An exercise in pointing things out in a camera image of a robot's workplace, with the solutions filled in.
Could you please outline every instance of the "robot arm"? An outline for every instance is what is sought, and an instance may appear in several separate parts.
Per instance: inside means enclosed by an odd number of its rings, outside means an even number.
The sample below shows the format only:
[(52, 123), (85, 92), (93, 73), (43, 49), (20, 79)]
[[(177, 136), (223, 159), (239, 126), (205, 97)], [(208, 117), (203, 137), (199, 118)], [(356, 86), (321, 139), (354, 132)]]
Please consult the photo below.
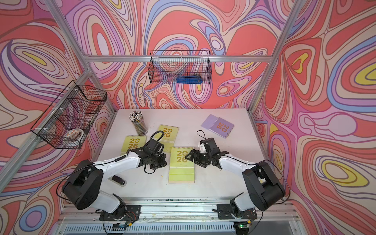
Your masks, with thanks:
[(285, 189), (266, 162), (244, 163), (229, 152), (221, 152), (213, 138), (200, 141), (199, 148), (192, 150), (185, 158), (202, 167), (214, 165), (231, 171), (244, 179), (248, 193), (242, 193), (230, 201), (234, 215), (254, 207), (265, 211), (284, 197)]
[[(161, 137), (152, 139), (157, 133), (162, 133)], [(79, 210), (97, 208), (110, 213), (116, 220), (121, 219), (125, 215), (125, 203), (118, 196), (101, 191), (100, 185), (104, 180), (132, 168), (149, 165), (155, 170), (165, 167), (164, 145), (158, 142), (163, 135), (163, 131), (157, 131), (145, 146), (128, 150), (127, 154), (116, 158), (97, 162), (83, 160), (64, 184), (63, 193)]]

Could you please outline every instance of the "yellow desk calendar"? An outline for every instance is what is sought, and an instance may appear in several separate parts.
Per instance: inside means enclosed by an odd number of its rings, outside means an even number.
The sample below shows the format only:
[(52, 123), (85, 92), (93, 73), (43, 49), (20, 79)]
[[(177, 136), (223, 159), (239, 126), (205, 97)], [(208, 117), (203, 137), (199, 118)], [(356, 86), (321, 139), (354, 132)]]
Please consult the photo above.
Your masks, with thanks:
[(193, 149), (193, 147), (172, 147), (170, 168), (171, 167), (194, 167), (194, 162), (185, 159), (185, 156)]
[(172, 147), (169, 183), (194, 183), (194, 163), (185, 159), (193, 147)]
[[(179, 127), (160, 125), (158, 130), (161, 130), (165, 133), (162, 139), (159, 141), (161, 144), (164, 144), (163, 152), (171, 153), (171, 147), (174, 146)], [(161, 134), (158, 133), (153, 137), (153, 139), (158, 139), (160, 136)]]
[(120, 154), (126, 154), (128, 149), (136, 149), (146, 144), (146, 135), (128, 135), (123, 143)]
[(161, 130), (165, 133), (161, 140), (175, 142), (177, 132), (179, 131), (179, 127), (160, 125), (158, 130)]

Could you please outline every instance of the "metal bar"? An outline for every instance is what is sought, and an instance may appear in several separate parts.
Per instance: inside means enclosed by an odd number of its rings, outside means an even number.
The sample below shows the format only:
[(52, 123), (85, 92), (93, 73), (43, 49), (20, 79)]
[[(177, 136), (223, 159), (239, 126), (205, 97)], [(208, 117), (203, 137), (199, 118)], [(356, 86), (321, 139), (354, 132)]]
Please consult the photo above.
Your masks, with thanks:
[[(97, 76), (93, 72), (90, 64), (84, 58), (84, 52), (81, 50), (81, 47), (78, 44), (78, 41), (77, 41), (76, 37), (74, 36), (74, 34), (73, 34), (73, 32), (72, 32), (72, 30), (71, 30), (71, 28), (70, 28), (67, 20), (65, 19), (63, 13), (61, 12), (60, 7), (56, 4), (56, 1), (55, 0), (45, 0), (45, 3), (47, 5), (48, 9), (50, 10), (50, 13), (54, 17), (56, 23), (60, 27), (60, 29), (62, 31), (62, 34), (63, 34), (63, 37), (68, 41), (68, 43), (70, 44), (70, 46), (73, 48), (73, 51), (75, 52), (78, 60), (82, 63), (82, 66), (84, 68), (88, 69), (92, 73), (92, 75), (93, 75), (92, 76), (93, 77), (93, 79), (92, 79), (93, 84), (97, 88), (104, 90), (104, 88), (103, 88), (102, 84), (100, 83), (99, 79), (97, 78)], [(110, 111), (112, 113), (114, 113), (115, 109), (112, 106), (111, 101), (107, 100), (106, 104), (108, 105), (108, 108), (110, 109)]]
[(268, 153), (265, 152), (265, 149), (262, 145), (262, 139), (261, 139), (261, 136), (260, 134), (258, 133), (258, 130), (256, 128), (256, 122), (255, 120), (253, 119), (253, 116), (252, 116), (252, 113), (248, 113), (248, 116), (249, 116), (249, 120), (251, 121), (251, 124), (252, 124), (252, 127), (253, 127), (253, 131), (255, 132), (256, 136), (257, 136), (257, 140), (259, 142), (259, 145), (260, 145), (260, 148), (261, 148), (261, 152), (262, 152), (262, 155), (264, 156), (264, 159), (269, 159), (268, 158)]
[[(76, 80), (77, 84), (84, 84), (86, 79), (88, 78), (89, 72), (85, 70), (78, 79)], [(59, 107), (60, 104), (66, 99), (69, 92), (66, 92), (63, 97), (56, 103), (55, 107)], [(48, 121), (51, 114), (54, 110), (51, 110), (50, 113), (47, 115), (37, 128), (43, 127), (46, 122)], [(34, 151), (35, 147), (41, 142), (41, 138), (32, 132), (30, 132), (29, 137), (24, 141), (24, 143), (19, 147), (17, 152), (11, 157), (11, 159), (4, 165), (2, 170), (0, 171), (0, 192), (4, 190), (4, 188), (8, 185), (8, 183), (12, 180), (13, 176), (18, 172), (21, 168), (23, 163), (26, 159), (30, 156), (30, 154)]]
[[(216, 212), (212, 209), (217, 208), (218, 203), (229, 203), (230, 198), (217, 198), (217, 199), (177, 199), (173, 201), (161, 200), (161, 199), (136, 199), (125, 200), (127, 205), (141, 205), (140, 220), (145, 222), (180, 222), (188, 221), (202, 221), (218, 220)], [(86, 208), (84, 210), (78, 210), (73, 204), (65, 205), (60, 215), (60, 220), (65, 217), (74, 217), (77, 219), (76, 223), (82, 223), (83, 220), (88, 222), (93, 221), (99, 215), (95, 214), (95, 208)], [(295, 220), (297, 219), (297, 212), (295, 206), (291, 202), (286, 202), (280, 205), (272, 205), (266, 212), (264, 212), (263, 220)]]
[(110, 129), (112, 127), (112, 124), (114, 123), (114, 120), (115, 120), (115, 117), (116, 117), (116, 114), (117, 113), (114, 113), (110, 119), (110, 122), (108, 123), (108, 126), (106, 127), (106, 130), (105, 130), (105, 134), (102, 136), (102, 139), (100, 140), (99, 142), (99, 146), (98, 148), (95, 150), (95, 153), (94, 153), (94, 156), (93, 158), (91, 159), (93, 162), (94, 161), (97, 161), (98, 157), (99, 157), (99, 154), (100, 154), (100, 151), (102, 151), (102, 148), (103, 148), (103, 145), (107, 139), (107, 136), (108, 136), (108, 133), (110, 132)]
[(291, 7), (290, 14), (287, 17), (286, 23), (281, 31), (281, 35), (279, 36), (276, 46), (273, 50), (272, 54), (272, 60), (269, 63), (269, 65), (265, 68), (264, 75), (262, 76), (262, 79), (259, 83), (259, 85), (256, 88), (255, 94), (252, 97), (252, 100), (247, 108), (247, 110), (250, 112), (252, 108), (254, 107), (255, 101), (258, 99), (258, 97), (261, 95), (262, 91), (265, 88), (265, 85), (267, 81), (269, 80), (271, 73), (273, 71), (274, 66), (276, 65), (278, 61), (278, 57), (282, 51), (283, 46), (286, 43), (286, 40), (291, 32), (291, 29), (294, 26), (294, 23), (296, 21), (297, 16), (299, 15), (300, 10), (302, 9), (304, 3), (306, 0), (296, 0), (294, 1), (293, 6)]
[[(179, 56), (191, 58), (202, 56)], [(84, 56), (87, 62), (149, 62), (150, 56)], [(210, 56), (211, 62), (270, 62), (272, 56)]]

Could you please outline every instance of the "metal grille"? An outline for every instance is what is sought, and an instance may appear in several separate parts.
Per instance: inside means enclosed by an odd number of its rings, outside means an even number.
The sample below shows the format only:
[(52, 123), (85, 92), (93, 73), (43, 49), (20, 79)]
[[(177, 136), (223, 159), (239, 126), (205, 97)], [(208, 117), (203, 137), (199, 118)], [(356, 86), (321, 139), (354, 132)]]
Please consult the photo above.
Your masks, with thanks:
[[(127, 229), (112, 228), (105, 224), (108, 233), (169, 233), (169, 232), (235, 232), (233, 222), (199, 222), (199, 223), (134, 223)], [(67, 224), (63, 234), (104, 233), (100, 224)]]
[(210, 84), (211, 64), (207, 50), (150, 51), (150, 83)]

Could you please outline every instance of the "colorful wall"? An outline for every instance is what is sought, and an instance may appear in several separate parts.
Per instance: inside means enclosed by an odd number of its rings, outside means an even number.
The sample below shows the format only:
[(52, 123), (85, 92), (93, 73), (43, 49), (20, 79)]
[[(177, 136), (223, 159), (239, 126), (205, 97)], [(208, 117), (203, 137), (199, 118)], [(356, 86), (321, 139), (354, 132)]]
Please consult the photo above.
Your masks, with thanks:
[(376, 234), (376, 2), (308, 0), (253, 109), (309, 234)]
[[(201, 49), (212, 55), (271, 55), (291, 5), (274, 0), (84, 0), (63, 2), (60, 8), (88, 55)], [(92, 63), (115, 108), (246, 108), (265, 66), (213, 63), (210, 85), (156, 85), (149, 82), (148, 63)]]
[[(0, 166), (60, 91), (82, 73), (71, 47), (42, 0), (0, 1)], [(57, 183), (91, 159), (109, 122), (102, 109), (81, 150), (41, 142), (0, 194), (0, 234), (47, 234), (63, 201)]]

